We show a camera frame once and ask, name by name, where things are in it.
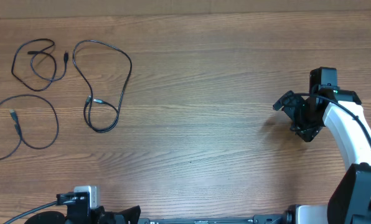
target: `black cable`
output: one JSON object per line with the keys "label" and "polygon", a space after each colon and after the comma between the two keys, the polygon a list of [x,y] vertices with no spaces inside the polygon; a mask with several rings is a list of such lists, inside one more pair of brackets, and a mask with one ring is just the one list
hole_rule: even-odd
{"label": "black cable", "polygon": [[15,153],[19,147],[19,145],[21,144],[21,142],[24,142],[25,145],[27,145],[28,147],[30,147],[31,149],[45,149],[45,148],[48,148],[50,147],[51,145],[53,145],[53,143],[55,142],[55,140],[57,140],[58,138],[58,135],[59,135],[59,119],[57,117],[57,113],[55,112],[55,109],[53,107],[53,105],[48,101],[46,100],[45,98],[41,97],[41,96],[37,96],[37,95],[32,95],[32,94],[22,94],[22,95],[17,95],[17,96],[10,96],[9,98],[6,98],[5,100],[2,100],[0,102],[0,106],[8,101],[8,100],[11,100],[11,99],[14,99],[14,98],[18,98],[18,97],[24,97],[24,96],[31,96],[31,97],[36,97],[36,98],[39,98],[41,100],[44,100],[47,104],[49,104],[49,106],[52,108],[53,112],[54,112],[54,116],[55,116],[55,122],[57,123],[57,132],[55,133],[55,137],[53,139],[52,142],[50,142],[50,144],[46,145],[46,146],[43,146],[43,147],[35,147],[35,146],[31,146],[23,137],[22,135],[22,131],[21,131],[21,127],[19,125],[19,121],[18,121],[18,117],[17,117],[17,113],[14,111],[14,110],[10,110],[10,114],[11,114],[11,117],[12,119],[16,122],[16,124],[14,125],[14,127],[16,128],[16,131],[17,131],[17,134],[19,136],[19,142],[18,142],[18,145],[14,148],[14,150],[12,152],[10,152],[8,155],[6,156],[3,156],[3,157],[0,157],[0,160],[3,160],[5,158],[8,158],[10,157],[13,153]]}
{"label": "black cable", "polygon": [[367,141],[368,141],[368,144],[370,145],[371,147],[371,136],[370,134],[368,133],[367,131],[367,128],[364,126],[364,124],[361,122],[361,120],[359,119],[359,117],[355,114],[353,114],[353,112],[351,112],[350,110],[348,110],[346,107],[342,106],[340,103],[338,103],[337,101],[335,100],[331,100],[329,98],[326,98],[325,96],[320,96],[320,95],[315,95],[315,94],[310,94],[310,93],[294,93],[286,98],[283,99],[283,101],[285,99],[288,99],[288,98],[291,98],[293,95],[299,95],[299,96],[309,96],[309,97],[316,97],[316,98],[319,98],[319,99],[322,99],[322,100],[326,100],[330,103],[333,103],[335,104],[336,106],[340,107],[342,110],[344,110],[346,113],[348,113],[361,127],[361,130],[362,132],[364,133],[365,137],[367,138]]}
{"label": "black cable", "polygon": [[42,209],[45,209],[45,208],[51,207],[51,206],[56,205],[56,204],[57,204],[57,202],[50,202],[50,203],[47,203],[47,204],[42,205],[42,206],[40,206],[40,207],[37,207],[37,208],[31,209],[31,210],[29,210],[28,212],[24,212],[24,213],[22,213],[22,214],[20,214],[20,215],[17,215],[16,217],[14,217],[14,218],[8,220],[7,222],[5,222],[5,223],[3,223],[3,224],[10,224],[10,223],[12,223],[12,222],[14,222],[14,221],[16,221],[16,220],[18,220],[18,219],[24,217],[24,216],[27,216],[27,215],[32,214],[32,213],[34,213],[34,212],[37,212],[37,211],[39,211],[39,210],[42,210]]}
{"label": "black cable", "polygon": [[[49,41],[49,42],[52,43],[50,46],[48,46],[48,47],[46,47],[46,48],[44,48],[44,49],[42,49],[42,50],[39,50],[39,51],[37,51],[37,50],[28,51],[28,54],[29,54],[29,55],[34,55],[34,56],[31,58],[31,69],[32,69],[32,71],[34,72],[34,74],[37,75],[37,76],[38,76],[39,78],[41,78],[41,79],[44,79],[44,80],[49,81],[49,83],[48,83],[45,87],[43,87],[43,88],[41,88],[41,89],[34,89],[34,88],[30,87],[28,84],[26,84],[24,81],[22,81],[22,80],[21,80],[21,79],[20,79],[20,78],[19,78],[19,77],[14,73],[14,66],[15,66],[15,64],[16,64],[16,58],[17,58],[17,55],[18,55],[18,52],[20,51],[20,49],[23,48],[23,46],[25,46],[25,45],[27,45],[27,44],[30,44],[30,43],[33,43],[33,42],[37,42],[37,41]],[[12,74],[14,77],[16,77],[16,78],[17,78],[17,79],[18,79],[22,84],[24,84],[26,87],[28,87],[28,89],[33,90],[33,91],[43,91],[43,90],[47,89],[47,88],[51,85],[52,82],[55,82],[55,81],[58,81],[58,80],[62,79],[62,78],[65,76],[66,72],[67,72],[67,62],[68,62],[68,58],[69,58],[69,56],[68,56],[68,52],[65,52],[65,53],[64,53],[64,55],[63,55],[63,62],[64,62],[64,64],[65,64],[65,65],[64,65],[65,67],[64,67],[63,74],[62,74],[62,76],[61,76],[60,78],[56,78],[56,79],[54,79],[54,77],[55,77],[55,73],[57,72],[57,62],[55,61],[55,58],[53,57],[53,55],[44,52],[45,50],[47,50],[47,49],[53,47],[54,45],[55,45],[55,43],[54,43],[53,40],[46,39],[46,38],[42,38],[42,39],[30,40],[30,41],[28,41],[28,42],[22,44],[21,46],[19,46],[19,48],[17,49],[16,54],[14,54],[14,60],[12,61],[12,66],[11,66],[11,74]],[[33,66],[33,63],[34,63],[34,59],[35,59],[35,57],[36,57],[37,55],[39,55],[39,54],[44,54],[44,55],[50,57],[50,58],[53,60],[53,62],[54,62],[54,73],[53,73],[53,75],[52,75],[51,78],[44,78],[44,77],[40,76],[40,75],[35,71],[35,68],[34,68],[34,66]]]}
{"label": "black cable", "polygon": [[[123,88],[122,88],[122,92],[121,92],[121,95],[120,95],[120,98],[119,98],[119,105],[118,105],[118,109],[116,109],[113,105],[103,101],[103,100],[98,100],[98,99],[93,99],[93,88],[92,86],[90,85],[90,83],[88,82],[88,80],[86,79],[86,77],[84,76],[84,74],[80,71],[80,69],[78,68],[77,64],[76,64],[76,60],[75,60],[75,53],[76,53],[76,49],[77,47],[84,43],[84,42],[93,42],[93,43],[98,43],[98,44],[102,44],[102,45],[105,45],[107,47],[111,47],[112,49],[115,49],[119,52],[121,52],[124,56],[126,56],[130,62],[130,69],[129,69],[129,73],[128,73],[128,76],[126,78],[126,81],[124,81],[124,85],[123,85]],[[90,88],[90,96],[88,96],[87,100],[86,100],[86,103],[85,103],[85,107],[83,109],[83,117],[85,118],[85,122],[87,123],[87,125],[89,127],[91,127],[95,132],[98,132],[98,133],[105,133],[105,132],[108,132],[108,131],[111,131],[115,126],[116,124],[118,124],[118,121],[119,121],[119,113],[120,113],[120,109],[121,109],[121,105],[122,105],[122,100],[123,100],[123,95],[124,95],[124,91],[126,89],[126,86],[129,82],[129,78],[130,78],[130,75],[131,75],[131,69],[133,67],[133,64],[131,63],[131,59],[129,57],[128,54],[126,54],[125,52],[123,52],[121,49],[115,47],[115,46],[112,46],[112,45],[109,45],[109,44],[106,44],[104,42],[101,42],[101,41],[98,41],[98,40],[83,40],[81,42],[79,42],[75,48],[73,49],[73,53],[72,53],[72,60],[73,60],[73,65],[75,66],[75,68],[78,70],[79,74],[83,77],[83,79],[86,81],[88,87]],[[99,104],[104,104],[104,105],[108,105],[110,107],[112,107],[115,112],[116,112],[116,117],[115,117],[115,120],[112,122],[112,124],[110,124],[108,127],[106,128],[96,128],[92,125],[92,121],[90,119],[90,113],[92,111],[92,104],[93,104],[93,101],[95,103],[99,103]]]}

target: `wooden table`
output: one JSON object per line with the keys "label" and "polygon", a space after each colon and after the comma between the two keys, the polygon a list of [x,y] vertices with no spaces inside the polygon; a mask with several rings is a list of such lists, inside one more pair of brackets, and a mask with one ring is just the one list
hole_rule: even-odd
{"label": "wooden table", "polygon": [[[105,134],[83,120],[90,91],[71,60],[62,80],[35,93],[57,110],[59,138],[40,151],[22,144],[0,161],[0,223],[88,184],[101,187],[107,210],[140,205],[149,218],[249,217],[326,203],[345,172],[333,137],[324,128],[305,143],[271,108],[288,90],[308,91],[320,66],[336,67],[339,86],[359,94],[371,127],[371,11],[0,20],[0,101],[34,93],[10,69],[18,46],[37,38],[55,41],[57,75],[63,52],[85,39],[121,48],[134,70],[120,121]],[[17,59],[16,72],[33,86],[45,82],[26,52],[46,45]],[[117,104],[128,61],[101,45],[81,48],[77,63],[95,97]],[[37,69],[47,77],[52,65]],[[11,108],[30,143],[51,141],[49,106],[12,100],[0,107],[0,156],[18,139]],[[114,116],[96,105],[92,119],[102,127]]]}

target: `cable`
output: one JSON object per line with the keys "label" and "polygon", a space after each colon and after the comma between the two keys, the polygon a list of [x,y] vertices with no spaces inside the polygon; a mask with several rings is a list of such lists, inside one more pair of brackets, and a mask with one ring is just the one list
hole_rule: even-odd
{"label": "cable", "polygon": [[16,128],[16,131],[17,131],[17,134],[19,136],[19,142],[17,144],[17,146],[14,148],[14,150],[12,152],[10,152],[8,155],[6,156],[3,156],[3,157],[0,157],[0,160],[3,160],[3,159],[6,159],[8,157],[10,157],[13,153],[15,153],[19,147],[19,145],[21,144],[21,142],[24,142],[25,145],[27,145],[28,147],[30,147],[31,149],[45,149],[45,148],[48,148],[50,147],[51,145],[53,145],[53,143],[55,142],[55,140],[57,140],[58,138],[58,135],[59,135],[59,119],[57,117],[57,113],[55,112],[55,109],[53,107],[53,105],[48,101],[46,100],[45,98],[41,97],[41,96],[37,96],[37,95],[32,95],[32,94],[22,94],[22,95],[16,95],[16,96],[10,96],[9,98],[5,99],[5,100],[2,100],[0,102],[0,106],[11,100],[11,99],[14,99],[14,98],[18,98],[18,97],[24,97],[24,96],[31,96],[31,97],[36,97],[36,98],[39,98],[41,100],[44,100],[53,110],[54,112],[54,116],[55,116],[55,122],[57,123],[57,132],[55,133],[55,137],[53,139],[52,142],[50,142],[50,144],[46,145],[46,146],[43,146],[43,147],[35,147],[35,146],[31,146],[23,137],[22,135],[22,131],[21,131],[21,127],[19,125],[19,121],[18,121],[18,117],[17,117],[17,113],[14,111],[14,110],[10,110],[10,114],[11,114],[11,117],[12,119],[16,122],[16,124],[14,125],[14,127]]}
{"label": "cable", "polygon": [[358,116],[354,115],[353,112],[351,112],[349,109],[347,109],[346,107],[342,106],[340,103],[338,103],[337,101],[335,100],[331,100],[329,98],[326,98],[325,96],[320,96],[320,95],[315,95],[315,94],[310,94],[310,93],[294,93],[286,98],[283,99],[283,101],[285,99],[288,99],[290,97],[292,97],[293,95],[299,95],[299,96],[309,96],[309,97],[316,97],[316,98],[320,98],[322,100],[326,100],[330,103],[333,103],[335,104],[336,106],[340,107],[342,110],[344,110],[346,113],[348,113],[361,127],[361,130],[362,132],[364,133],[365,137],[367,138],[367,141],[368,141],[368,144],[370,145],[371,147],[371,136],[370,134],[368,133],[367,131],[367,128],[364,126],[364,124],[361,122],[361,120],[359,119]]}
{"label": "cable", "polygon": [[[130,62],[130,69],[129,69],[129,73],[128,73],[128,76],[126,78],[126,81],[124,81],[124,85],[123,85],[123,88],[122,88],[122,92],[121,92],[121,95],[120,95],[120,98],[119,98],[119,105],[118,105],[118,109],[116,109],[113,105],[103,101],[103,100],[98,100],[98,99],[93,99],[93,88],[92,86],[90,85],[90,83],[88,82],[88,80],[86,79],[86,77],[84,76],[84,74],[82,73],[82,71],[80,71],[80,69],[78,68],[77,64],[76,64],[76,60],[75,60],[75,53],[76,53],[76,49],[77,47],[84,43],[84,42],[93,42],[93,43],[98,43],[98,44],[102,44],[102,45],[105,45],[107,47],[111,47],[112,49],[115,49],[119,52],[121,52],[124,56],[126,56]],[[112,45],[109,45],[109,44],[106,44],[104,42],[101,42],[101,41],[98,41],[98,40],[83,40],[81,42],[79,42],[75,48],[73,49],[73,53],[72,53],[72,60],[73,60],[73,65],[75,66],[75,68],[78,70],[79,74],[83,77],[83,79],[86,81],[88,87],[90,88],[90,96],[88,96],[87,100],[86,100],[86,103],[85,103],[85,107],[83,109],[83,117],[85,119],[85,122],[86,124],[92,128],[92,130],[94,130],[95,132],[98,132],[98,133],[105,133],[105,132],[108,132],[108,131],[111,131],[115,126],[116,124],[118,124],[118,121],[119,121],[119,113],[120,113],[120,109],[121,109],[121,105],[122,105],[122,100],[123,100],[123,95],[124,95],[124,91],[126,89],[126,86],[129,82],[129,78],[130,78],[130,75],[131,75],[131,69],[133,67],[133,64],[131,63],[131,59],[129,57],[128,54],[126,54],[125,52],[123,52],[121,49],[115,47],[115,46],[112,46]],[[112,122],[112,124],[110,124],[108,127],[106,128],[96,128],[92,125],[92,121],[90,119],[90,113],[92,111],[92,104],[93,104],[93,101],[95,103],[99,103],[99,104],[103,104],[103,105],[108,105],[110,107],[112,107],[115,112],[116,112],[116,117],[115,117],[115,120]]]}
{"label": "cable", "polygon": [[[28,54],[29,54],[29,55],[34,55],[34,56],[31,58],[31,69],[32,69],[32,71],[34,72],[34,74],[37,75],[39,78],[41,78],[41,79],[43,79],[43,80],[47,80],[47,81],[49,81],[49,83],[48,83],[45,87],[43,87],[43,88],[41,88],[41,89],[34,89],[34,88],[30,87],[28,84],[26,84],[24,81],[22,81],[22,80],[21,80],[21,79],[20,79],[20,78],[19,78],[19,77],[14,73],[14,66],[15,66],[15,64],[16,64],[16,58],[17,58],[17,55],[18,55],[18,52],[20,51],[20,49],[23,48],[23,46],[25,46],[25,45],[27,45],[27,44],[30,44],[30,43],[33,43],[33,42],[37,42],[37,41],[49,41],[49,42],[52,43],[50,46],[48,46],[48,47],[46,47],[46,48],[44,48],[44,49],[42,49],[42,50],[40,50],[40,51],[37,51],[37,50],[28,51]],[[54,77],[55,77],[55,73],[57,72],[57,62],[55,61],[55,58],[53,57],[53,55],[44,52],[45,50],[47,50],[47,49],[53,47],[54,45],[55,45],[55,43],[54,43],[53,40],[46,39],[46,38],[42,38],[42,39],[30,40],[30,41],[28,41],[28,42],[22,44],[21,46],[19,46],[19,48],[17,49],[16,54],[14,54],[14,60],[12,61],[12,66],[11,66],[11,74],[12,74],[16,79],[18,79],[22,84],[24,84],[26,87],[28,87],[28,89],[30,89],[30,90],[32,90],[32,91],[43,91],[43,90],[47,89],[47,88],[51,85],[52,82],[55,82],[55,81],[58,81],[58,80],[62,79],[62,78],[65,76],[66,72],[67,72],[67,62],[68,62],[68,58],[69,58],[69,56],[68,56],[68,52],[65,52],[65,53],[64,53],[64,55],[63,55],[63,62],[64,62],[65,65],[64,65],[64,71],[63,71],[63,74],[62,74],[62,76],[61,76],[60,78],[56,78],[56,79],[54,79]],[[34,63],[34,59],[35,59],[35,57],[36,57],[37,55],[39,55],[39,54],[44,54],[44,55],[50,57],[50,58],[53,60],[53,62],[54,62],[54,73],[53,73],[53,75],[52,75],[51,78],[44,78],[44,77],[40,76],[40,75],[35,71],[35,68],[34,68],[33,63]]]}
{"label": "cable", "polygon": [[40,207],[37,207],[37,208],[31,209],[31,210],[29,210],[28,212],[24,212],[24,213],[22,213],[22,214],[20,214],[20,215],[17,215],[16,217],[14,217],[14,218],[8,220],[7,222],[5,222],[5,223],[3,223],[3,224],[10,224],[10,223],[12,223],[12,222],[14,222],[14,221],[16,221],[16,220],[18,220],[18,219],[24,217],[24,216],[27,216],[27,215],[29,215],[29,214],[31,214],[31,213],[37,212],[37,211],[39,211],[39,210],[42,210],[42,209],[45,209],[45,208],[48,208],[48,207],[51,207],[51,206],[56,205],[56,204],[57,204],[57,202],[50,202],[50,203],[47,203],[47,204],[42,205],[42,206],[40,206]]}

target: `beige wall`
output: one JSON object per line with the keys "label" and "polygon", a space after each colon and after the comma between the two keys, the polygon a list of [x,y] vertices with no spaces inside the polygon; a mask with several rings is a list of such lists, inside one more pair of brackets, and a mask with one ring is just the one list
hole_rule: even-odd
{"label": "beige wall", "polygon": [[0,18],[371,10],[371,0],[0,0]]}

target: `wall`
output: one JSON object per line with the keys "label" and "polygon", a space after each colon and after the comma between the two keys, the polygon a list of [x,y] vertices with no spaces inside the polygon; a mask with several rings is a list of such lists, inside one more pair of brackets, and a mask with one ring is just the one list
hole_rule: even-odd
{"label": "wall", "polygon": [[0,0],[0,18],[371,10],[371,0]]}

